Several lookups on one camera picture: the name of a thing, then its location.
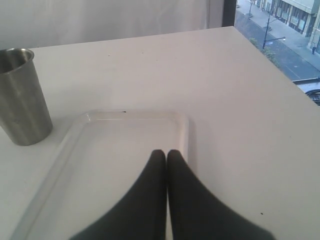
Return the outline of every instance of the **cup rim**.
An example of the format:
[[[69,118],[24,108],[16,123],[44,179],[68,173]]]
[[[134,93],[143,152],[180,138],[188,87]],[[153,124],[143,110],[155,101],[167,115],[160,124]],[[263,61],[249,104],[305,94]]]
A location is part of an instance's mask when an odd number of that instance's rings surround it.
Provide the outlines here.
[[[6,71],[6,72],[3,72],[3,73],[0,73],[0,76],[1,76],[1,75],[7,75],[7,74],[10,74],[10,73],[12,73],[12,72],[15,72],[15,71],[21,69],[24,65],[26,65],[26,64],[29,63],[29,62],[31,62],[31,61],[34,59],[34,57],[35,57],[35,53],[34,53],[33,51],[31,51],[30,49],[28,49],[28,48],[9,48],[9,49],[3,49],[3,50],[0,50],[0,53],[1,53],[1,52],[17,51],[17,50],[20,51],[20,52],[28,52],[28,53],[31,55],[31,57],[30,57],[25,63],[23,63],[22,65],[14,68],[14,69],[12,69],[12,70],[10,70],[10,71]]]

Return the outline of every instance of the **building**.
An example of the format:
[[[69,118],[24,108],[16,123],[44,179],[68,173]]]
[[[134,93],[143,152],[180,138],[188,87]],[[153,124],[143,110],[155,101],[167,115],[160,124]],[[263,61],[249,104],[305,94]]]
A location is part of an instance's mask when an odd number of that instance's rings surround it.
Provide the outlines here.
[[[305,37],[310,37],[319,11],[320,0],[252,0],[262,11]]]
[[[320,54],[320,9],[315,20],[308,47],[311,49],[316,47],[315,51]]]

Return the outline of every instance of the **pedestrian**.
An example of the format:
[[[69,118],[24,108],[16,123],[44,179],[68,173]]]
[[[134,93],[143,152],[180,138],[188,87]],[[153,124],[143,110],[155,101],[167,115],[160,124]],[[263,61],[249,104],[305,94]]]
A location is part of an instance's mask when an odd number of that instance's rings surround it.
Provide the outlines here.
[[[312,43],[312,54],[315,55],[315,51],[316,51],[317,47],[315,43]]]

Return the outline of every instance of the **tray rim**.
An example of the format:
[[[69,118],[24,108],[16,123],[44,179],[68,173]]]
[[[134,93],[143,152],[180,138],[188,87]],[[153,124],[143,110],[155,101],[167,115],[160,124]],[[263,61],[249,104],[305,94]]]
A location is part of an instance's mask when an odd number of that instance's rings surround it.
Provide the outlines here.
[[[124,115],[126,118],[113,117],[113,118],[101,118],[101,119],[92,119],[91,115],[94,114],[110,114],[110,115]],[[144,118],[128,118],[128,115],[143,115]],[[152,115],[158,115],[163,117],[151,117]],[[28,237],[29,231],[31,230],[34,222],[37,220],[38,215],[40,214],[44,204],[46,203],[51,191],[56,185],[59,176],[64,169],[64,166],[67,164],[69,157],[62,157],[61,155],[64,152],[70,153],[76,145],[77,139],[81,135],[85,125],[99,121],[99,120],[121,120],[121,119],[141,119],[141,120],[159,120],[159,119],[172,119],[178,121],[178,124],[182,127],[182,142],[183,145],[181,154],[183,155],[186,162],[188,162],[188,149],[189,149],[189,120],[187,116],[183,113],[176,111],[165,111],[165,110],[105,110],[105,109],[95,109],[89,110],[85,113],[77,115],[69,128],[67,129],[63,140],[59,143],[58,147],[54,150],[50,159],[53,164],[50,167],[48,173],[44,177],[42,183],[34,194],[31,202],[28,207],[25,209],[22,217],[18,221],[17,226],[14,228],[13,233],[11,234],[10,240],[25,240]]]

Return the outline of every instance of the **tree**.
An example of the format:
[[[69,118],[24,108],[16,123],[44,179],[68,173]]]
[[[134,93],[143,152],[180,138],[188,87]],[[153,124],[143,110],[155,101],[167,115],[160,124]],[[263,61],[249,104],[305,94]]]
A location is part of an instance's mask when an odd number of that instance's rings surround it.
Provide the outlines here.
[[[259,49],[258,41],[255,38],[250,38],[249,41],[250,43],[252,43],[252,45]],[[271,51],[270,48],[265,47],[264,49],[261,49],[260,52],[262,52],[263,55],[265,55],[270,60],[270,62],[272,62],[278,69],[280,69],[280,64],[276,59],[276,54]]]

